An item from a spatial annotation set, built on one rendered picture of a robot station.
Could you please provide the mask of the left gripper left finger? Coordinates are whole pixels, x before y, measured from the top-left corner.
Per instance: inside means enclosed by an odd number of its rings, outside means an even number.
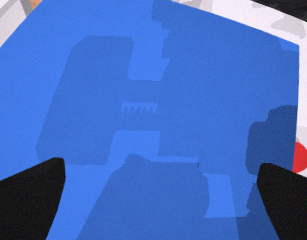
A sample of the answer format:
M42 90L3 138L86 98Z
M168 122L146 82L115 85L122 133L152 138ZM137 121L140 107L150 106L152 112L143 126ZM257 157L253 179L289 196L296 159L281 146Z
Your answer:
M0 240L46 240L65 181L58 157L0 180Z

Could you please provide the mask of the large blue box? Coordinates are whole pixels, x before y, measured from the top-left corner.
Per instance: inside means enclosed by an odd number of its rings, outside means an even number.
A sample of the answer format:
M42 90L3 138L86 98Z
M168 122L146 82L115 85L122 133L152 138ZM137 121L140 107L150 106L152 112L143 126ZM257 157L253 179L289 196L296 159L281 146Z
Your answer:
M46 240L279 240L299 45L170 0L42 0L0 47L0 180L53 157Z

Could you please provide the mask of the dark red disk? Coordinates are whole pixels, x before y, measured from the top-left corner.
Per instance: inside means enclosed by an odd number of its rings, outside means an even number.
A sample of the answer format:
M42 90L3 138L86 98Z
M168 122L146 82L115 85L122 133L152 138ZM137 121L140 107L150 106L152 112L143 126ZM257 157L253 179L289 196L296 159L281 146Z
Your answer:
M307 168L307 149L296 142L292 172L299 173ZM299 172L297 172L299 171Z

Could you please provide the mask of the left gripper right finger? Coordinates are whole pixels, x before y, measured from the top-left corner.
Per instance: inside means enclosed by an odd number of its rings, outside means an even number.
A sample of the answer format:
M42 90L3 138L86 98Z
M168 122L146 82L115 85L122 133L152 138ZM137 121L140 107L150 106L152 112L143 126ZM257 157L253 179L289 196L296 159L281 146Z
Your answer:
M262 163L257 187L279 240L307 240L307 177Z

